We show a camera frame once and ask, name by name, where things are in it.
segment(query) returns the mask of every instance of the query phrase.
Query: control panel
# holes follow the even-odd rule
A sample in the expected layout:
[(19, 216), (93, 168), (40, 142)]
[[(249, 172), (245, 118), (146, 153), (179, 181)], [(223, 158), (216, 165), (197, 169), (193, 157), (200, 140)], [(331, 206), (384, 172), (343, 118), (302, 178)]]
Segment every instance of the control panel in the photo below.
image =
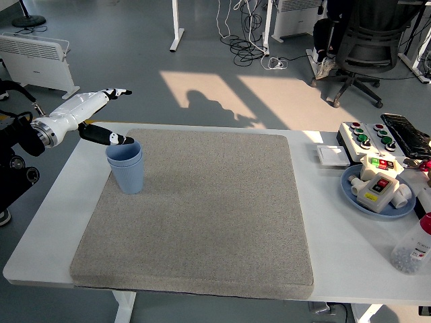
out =
[(401, 165), (405, 155), (384, 124), (343, 122), (337, 140), (347, 150), (353, 162), (360, 163), (365, 155), (396, 159)]

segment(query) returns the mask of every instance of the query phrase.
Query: gray mat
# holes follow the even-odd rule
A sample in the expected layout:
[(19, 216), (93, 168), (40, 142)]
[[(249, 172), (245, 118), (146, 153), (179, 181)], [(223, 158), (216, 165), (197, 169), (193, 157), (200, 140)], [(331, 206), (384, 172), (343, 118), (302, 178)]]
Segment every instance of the gray mat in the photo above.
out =
[(71, 264), (77, 286), (307, 299), (313, 277), (288, 141), (133, 130), (145, 185), (110, 175)]

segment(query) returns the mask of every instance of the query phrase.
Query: black office chair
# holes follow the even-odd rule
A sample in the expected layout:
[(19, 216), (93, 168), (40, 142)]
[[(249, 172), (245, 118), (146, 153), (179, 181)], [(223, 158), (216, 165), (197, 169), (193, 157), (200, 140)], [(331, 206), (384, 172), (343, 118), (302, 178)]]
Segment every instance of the black office chair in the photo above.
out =
[(375, 99), (375, 106), (382, 108), (382, 99), (364, 83), (379, 87), (380, 80), (363, 74), (382, 73), (395, 67), (402, 33), (427, 1), (354, 0), (354, 6), (343, 35), (335, 62), (339, 69), (335, 76), (329, 75), (311, 81), (344, 82), (333, 100), (334, 108), (351, 85)]

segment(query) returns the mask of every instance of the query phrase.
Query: blue cup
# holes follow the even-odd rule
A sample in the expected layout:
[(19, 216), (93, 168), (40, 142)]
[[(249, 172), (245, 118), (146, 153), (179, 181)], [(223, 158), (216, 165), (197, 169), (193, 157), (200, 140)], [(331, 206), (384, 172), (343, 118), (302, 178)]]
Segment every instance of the blue cup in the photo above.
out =
[(106, 148), (106, 158), (125, 194), (136, 194), (143, 188), (143, 153), (141, 144), (114, 145)]

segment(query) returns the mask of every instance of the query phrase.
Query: floor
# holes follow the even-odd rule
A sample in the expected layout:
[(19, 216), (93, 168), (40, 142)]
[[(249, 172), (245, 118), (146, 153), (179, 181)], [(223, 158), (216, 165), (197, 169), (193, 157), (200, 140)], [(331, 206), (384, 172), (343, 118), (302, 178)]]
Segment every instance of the floor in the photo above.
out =
[[(307, 58), (290, 61), (281, 70), (266, 70), (259, 59), (240, 62), (235, 58), (230, 47), (220, 42), (216, 0), (179, 1), (180, 26), (186, 31), (175, 53), (169, 51), (174, 38), (169, 1), (32, 0), (25, 4), (31, 15), (43, 15), (47, 20), (46, 31), (33, 35), (70, 41), (67, 62), (80, 92), (110, 87), (133, 91), (131, 96), (110, 102), (92, 120), (336, 131), (343, 121), (379, 122), (382, 113), (390, 112), (406, 116), (416, 128), (431, 133), (431, 85), (420, 83), (403, 63), (379, 75), (399, 79), (384, 80), (376, 90), (383, 98), (382, 109), (355, 89), (349, 89), (341, 107), (335, 109), (327, 98), (340, 86), (310, 87), (312, 70)], [(257, 13), (265, 21), (261, 5)], [(222, 0), (219, 21), (223, 34), (228, 8), (229, 1)], [(17, 32), (19, 28), (11, 21), (21, 15), (17, 5), (3, 12), (0, 32)], [(239, 11), (230, 12), (228, 24), (232, 34), (244, 38)], [(262, 31), (263, 25), (255, 34)], [(293, 59), (312, 48), (312, 37), (289, 37), (283, 43), (270, 38), (269, 47), (271, 57)], [(263, 66), (268, 60), (263, 59)], [(2, 67), (0, 78), (9, 79)], [(46, 112), (64, 102), (64, 92), (31, 85), (26, 89)], [(0, 102), (0, 109), (15, 113), (32, 109), (22, 95), (10, 94), (8, 101)], [(1, 268), (78, 140), (76, 132), (68, 133), (60, 146), (38, 158), (14, 147), (28, 165), (39, 169), (41, 180), (10, 206), (13, 220), (0, 227)], [(109, 291), (15, 286), (0, 277), (0, 322), (114, 322), (116, 310)], [(353, 322), (349, 306), (347, 311), (347, 322)], [(371, 322), (431, 322), (417, 311), (417, 307), (384, 306)], [(318, 316), (299, 301), (160, 293), (139, 293), (131, 319), (132, 323), (345, 321), (342, 306), (336, 306), (334, 316)]]

